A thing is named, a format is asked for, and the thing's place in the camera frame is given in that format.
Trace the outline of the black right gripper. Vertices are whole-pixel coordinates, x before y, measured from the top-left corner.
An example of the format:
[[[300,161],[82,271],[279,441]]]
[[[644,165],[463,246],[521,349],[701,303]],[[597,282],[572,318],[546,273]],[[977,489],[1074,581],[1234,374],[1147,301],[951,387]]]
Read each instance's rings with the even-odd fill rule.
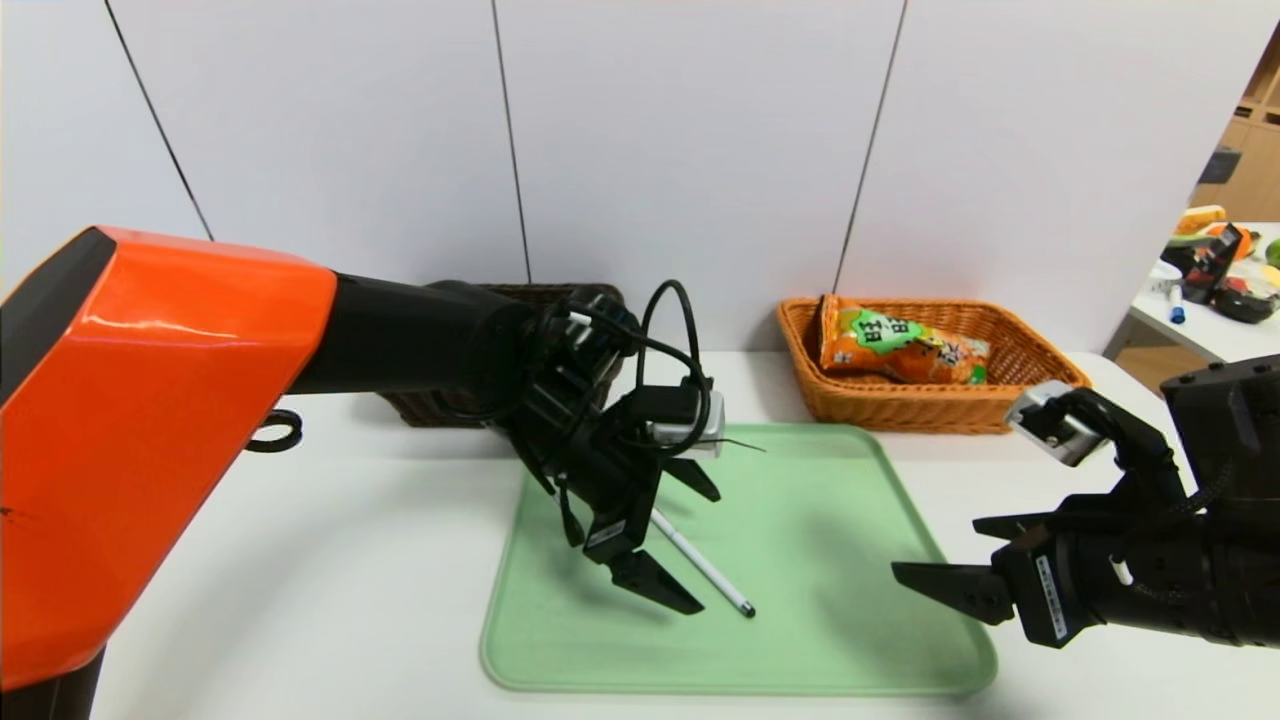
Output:
[[[1006,542],[991,566],[892,562],[895,580],[991,626],[1018,616],[1028,641],[1052,648],[1092,626],[1201,638],[1215,626],[1202,521],[1166,521],[1120,495],[1071,495],[1050,512],[972,527]]]

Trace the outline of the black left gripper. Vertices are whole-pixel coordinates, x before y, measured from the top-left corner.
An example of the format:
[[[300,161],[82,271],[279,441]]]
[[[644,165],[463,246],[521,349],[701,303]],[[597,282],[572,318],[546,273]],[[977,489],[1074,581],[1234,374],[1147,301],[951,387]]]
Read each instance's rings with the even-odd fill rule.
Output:
[[[696,461],[664,460],[649,447],[641,439],[644,425],[636,397],[625,395],[554,445],[548,468],[590,509],[582,551],[591,561],[608,564],[613,585],[682,615],[695,615],[704,605],[637,548],[645,539],[662,468],[709,502],[719,502],[721,491]]]

